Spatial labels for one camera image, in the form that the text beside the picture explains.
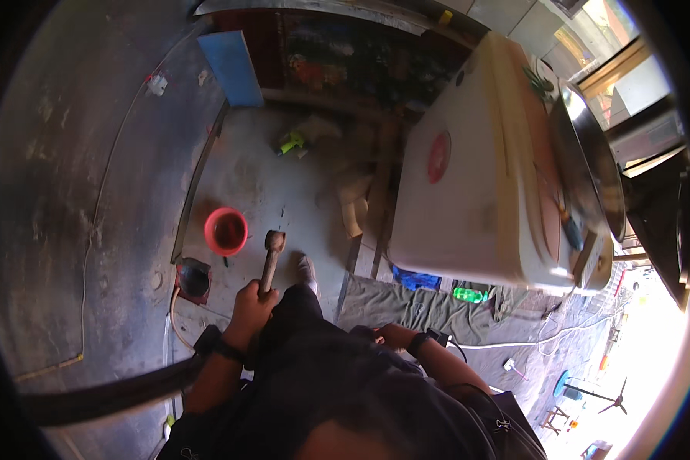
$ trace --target blue panel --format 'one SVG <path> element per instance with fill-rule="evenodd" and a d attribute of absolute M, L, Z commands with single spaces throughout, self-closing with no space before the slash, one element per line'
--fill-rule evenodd
<path fill-rule="evenodd" d="M 230 106 L 263 106 L 263 96 L 243 31 L 203 35 L 197 37 L 197 42 L 210 63 L 212 73 L 220 82 Z"/>

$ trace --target metal pot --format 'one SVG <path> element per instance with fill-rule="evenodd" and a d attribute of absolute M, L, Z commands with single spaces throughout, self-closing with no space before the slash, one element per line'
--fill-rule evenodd
<path fill-rule="evenodd" d="M 626 229 L 621 177 L 606 136 L 580 90 L 560 82 L 550 112 L 555 160 L 572 208 L 595 233 L 610 230 L 621 242 Z"/>

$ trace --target shoe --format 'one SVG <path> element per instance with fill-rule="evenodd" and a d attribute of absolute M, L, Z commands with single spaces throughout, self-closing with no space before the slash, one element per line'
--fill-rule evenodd
<path fill-rule="evenodd" d="M 312 292 L 319 298 L 319 284 L 317 284 L 317 278 L 314 274 L 314 263 L 306 254 L 299 256 L 298 270 L 302 282 L 309 286 Z"/>

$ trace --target plastic bottle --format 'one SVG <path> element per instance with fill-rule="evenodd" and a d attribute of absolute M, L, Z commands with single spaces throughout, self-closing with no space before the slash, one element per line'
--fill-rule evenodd
<path fill-rule="evenodd" d="M 483 292 L 476 291 L 474 289 L 466 289 L 466 288 L 455 288 L 452 291 L 452 296 L 455 299 L 466 300 L 468 302 L 473 302 L 473 303 L 481 303 L 485 297 L 483 295 Z"/>

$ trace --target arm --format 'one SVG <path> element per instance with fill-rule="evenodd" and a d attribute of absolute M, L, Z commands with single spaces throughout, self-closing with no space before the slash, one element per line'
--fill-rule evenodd
<path fill-rule="evenodd" d="M 222 333 L 225 343 L 247 354 L 251 337 L 266 325 L 278 298 L 276 289 L 258 298 L 258 280 L 249 282 L 235 296 L 232 320 Z M 213 353 L 184 401 L 184 412 L 201 414 L 230 400 L 240 389 L 242 369 L 243 364 L 236 360 Z"/>
<path fill-rule="evenodd" d="M 399 348 L 406 349 L 417 333 L 404 326 L 389 323 L 378 329 L 376 334 L 383 337 L 384 345 L 397 350 Z M 427 375 L 435 379 L 443 389 L 450 389 L 450 393 L 462 394 L 464 391 L 472 391 L 472 388 L 468 386 L 464 386 L 462 389 L 450 388 L 459 386 L 461 383 L 470 383 L 487 394 L 493 394 L 488 388 L 488 384 L 470 366 L 432 338 L 429 338 L 419 347 L 417 354 L 418 356 L 414 356 L 414 358 L 419 360 Z"/>

